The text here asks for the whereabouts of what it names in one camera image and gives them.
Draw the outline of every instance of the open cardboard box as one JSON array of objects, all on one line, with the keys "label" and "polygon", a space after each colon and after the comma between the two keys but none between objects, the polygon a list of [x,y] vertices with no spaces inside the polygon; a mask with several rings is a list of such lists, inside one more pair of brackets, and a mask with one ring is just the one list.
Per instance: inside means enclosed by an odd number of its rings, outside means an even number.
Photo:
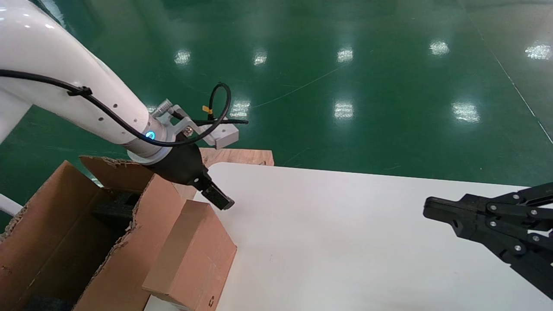
[{"label": "open cardboard box", "polygon": [[[76,311],[146,305],[142,283],[183,199],[172,183],[138,164],[81,161],[103,188],[63,162],[0,236],[0,311],[22,310],[31,297],[59,298]],[[118,191],[140,194],[122,233],[91,215]]]}]

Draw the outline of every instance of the bolt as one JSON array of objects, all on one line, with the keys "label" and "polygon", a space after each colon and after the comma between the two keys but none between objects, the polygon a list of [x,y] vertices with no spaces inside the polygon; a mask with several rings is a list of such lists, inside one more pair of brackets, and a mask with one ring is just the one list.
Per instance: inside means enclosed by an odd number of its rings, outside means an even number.
[{"label": "bolt", "polygon": [[190,137],[194,133],[194,129],[192,129],[190,126],[187,126],[187,127],[184,128],[184,130],[182,132],[183,132],[184,136]]},{"label": "bolt", "polygon": [[164,100],[154,111],[152,111],[152,117],[157,118],[163,115],[167,112],[167,110],[169,110],[169,108],[171,108],[171,106],[173,106],[173,104],[170,101]]}]

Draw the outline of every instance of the white table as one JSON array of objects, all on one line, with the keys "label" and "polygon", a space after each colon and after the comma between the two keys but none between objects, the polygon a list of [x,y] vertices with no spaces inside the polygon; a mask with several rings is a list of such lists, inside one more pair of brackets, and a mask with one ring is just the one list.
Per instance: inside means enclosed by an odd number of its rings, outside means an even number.
[{"label": "white table", "polygon": [[[218,163],[238,246],[217,311],[551,311],[483,245],[426,219],[428,196],[518,186]],[[196,200],[205,201],[200,195]]]}]

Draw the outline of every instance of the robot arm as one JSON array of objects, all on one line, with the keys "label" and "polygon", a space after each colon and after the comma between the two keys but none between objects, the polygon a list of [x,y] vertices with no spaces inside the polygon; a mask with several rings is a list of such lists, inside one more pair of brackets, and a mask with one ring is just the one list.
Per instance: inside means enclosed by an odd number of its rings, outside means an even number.
[{"label": "robot arm", "polygon": [[[123,81],[73,36],[28,1],[0,0],[0,143],[31,105],[127,149],[129,157],[163,178],[192,185],[220,209],[234,203],[212,182],[197,145],[216,148],[238,140],[223,115],[197,126],[168,100],[151,114]],[[171,119],[179,119],[176,125]]]}]

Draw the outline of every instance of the green epoxy floor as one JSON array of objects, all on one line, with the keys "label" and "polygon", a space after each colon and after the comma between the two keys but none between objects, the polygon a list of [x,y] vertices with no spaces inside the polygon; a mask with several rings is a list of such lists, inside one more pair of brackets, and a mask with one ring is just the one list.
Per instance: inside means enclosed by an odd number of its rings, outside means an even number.
[{"label": "green epoxy floor", "polygon": [[[228,83],[250,120],[233,147],[278,166],[553,181],[553,1],[41,2],[148,106],[203,118]],[[0,145],[0,193],[24,204],[81,154],[126,157],[33,107]]]}]

